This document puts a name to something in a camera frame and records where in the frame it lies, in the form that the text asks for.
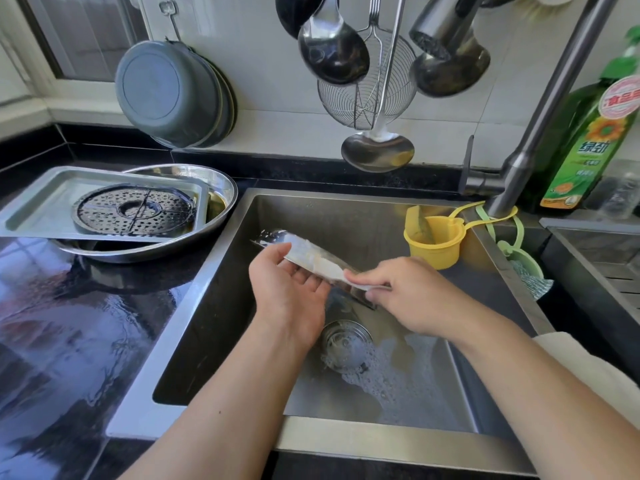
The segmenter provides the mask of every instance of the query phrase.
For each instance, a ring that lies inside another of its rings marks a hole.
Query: rectangular tray
[[[196,201],[196,216],[192,227],[197,228],[201,224],[203,211],[206,220],[209,186],[204,182],[59,166],[46,171],[0,210],[0,236],[129,242],[165,242],[175,237],[98,234],[78,227],[72,218],[72,208],[76,201],[89,192],[115,184],[180,190]]]

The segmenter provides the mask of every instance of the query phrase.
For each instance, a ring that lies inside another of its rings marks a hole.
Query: black perforated disc
[[[76,225],[114,235],[172,233],[193,220],[193,202],[180,190],[118,184],[81,197],[74,205]]]

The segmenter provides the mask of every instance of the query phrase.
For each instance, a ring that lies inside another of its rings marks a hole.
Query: yellow plastic basket
[[[473,221],[465,224],[464,219],[456,217],[462,210],[480,205],[484,202],[473,202],[455,209],[448,216],[429,216],[427,219],[433,239],[436,244],[423,244],[419,241],[420,222],[419,205],[414,205],[406,211],[404,218],[404,239],[409,243],[411,256],[420,256],[436,269],[446,269],[458,262],[460,257],[460,242],[467,235],[471,227],[492,222],[505,221],[516,215],[518,208],[514,207],[507,217]]]

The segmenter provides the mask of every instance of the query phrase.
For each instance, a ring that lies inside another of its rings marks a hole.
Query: dish soap bottle
[[[608,63],[600,80],[569,94],[549,122],[534,172],[518,201],[523,209],[570,213],[620,147],[640,108],[640,25],[628,31],[627,39],[629,47]]]

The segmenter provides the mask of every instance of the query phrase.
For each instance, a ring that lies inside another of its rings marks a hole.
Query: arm
[[[543,479],[631,479],[640,431],[516,324],[476,302],[419,258],[385,261],[355,283],[390,283],[372,301],[407,328],[450,340],[467,357]]]
[[[290,244],[263,250],[249,274],[257,311],[219,370],[171,428],[122,476],[259,479],[308,350],[324,325],[330,290],[283,260]]]

